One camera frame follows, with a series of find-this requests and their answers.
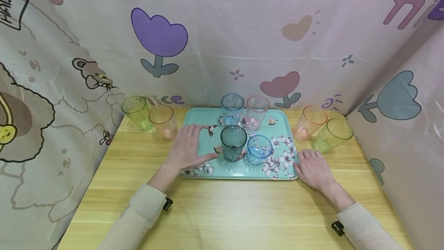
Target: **transparent cup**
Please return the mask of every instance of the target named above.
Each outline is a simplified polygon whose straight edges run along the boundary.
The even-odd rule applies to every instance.
[[[247,99],[245,126],[249,130],[257,130],[265,118],[270,102],[263,96],[254,95]]]
[[[344,120],[329,119],[313,141],[313,149],[325,154],[353,137],[352,127]]]
[[[307,106],[294,128],[293,136],[301,141],[307,140],[327,122],[327,119],[327,113],[321,107]]]
[[[234,162],[245,147],[247,133],[238,125],[228,125],[221,132],[221,141],[224,158]]]
[[[151,109],[149,120],[154,127],[167,141],[174,140],[177,135],[176,119],[174,117],[174,110],[171,106],[159,105]]]
[[[235,93],[229,93],[222,98],[221,104],[225,125],[237,125],[242,115],[244,99]]]
[[[153,125],[148,119],[150,112],[148,107],[149,103],[147,103],[144,97],[140,96],[126,98],[120,106],[123,113],[125,113],[140,130],[144,131],[149,131],[153,128]]]
[[[247,160],[252,165],[260,165],[271,155],[272,144],[268,138],[262,135],[252,136],[247,144]]]

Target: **beige sleeve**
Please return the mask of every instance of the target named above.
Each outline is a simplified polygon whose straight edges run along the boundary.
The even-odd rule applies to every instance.
[[[340,212],[338,218],[357,250],[402,250],[362,204],[353,204]]]
[[[143,184],[131,197],[128,208],[116,220],[97,250],[135,250],[159,217],[165,203],[165,194]]]

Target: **right hand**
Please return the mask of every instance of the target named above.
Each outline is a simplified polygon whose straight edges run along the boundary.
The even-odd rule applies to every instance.
[[[303,150],[298,153],[299,164],[293,163],[299,178],[321,192],[336,183],[332,171],[319,151]]]

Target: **curtain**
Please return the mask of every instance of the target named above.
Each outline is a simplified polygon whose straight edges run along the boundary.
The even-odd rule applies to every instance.
[[[0,0],[0,246],[56,246],[125,95],[196,107],[234,92],[264,95],[274,108],[350,114],[415,244],[438,249],[439,4]]]

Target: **light blue cup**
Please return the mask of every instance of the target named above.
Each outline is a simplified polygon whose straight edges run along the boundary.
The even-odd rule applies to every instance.
[[[248,140],[247,160],[252,165],[260,165],[272,153],[273,147],[268,138],[262,135],[252,136]]]
[[[222,98],[221,104],[225,125],[237,125],[242,115],[244,99],[235,93],[228,93]]]

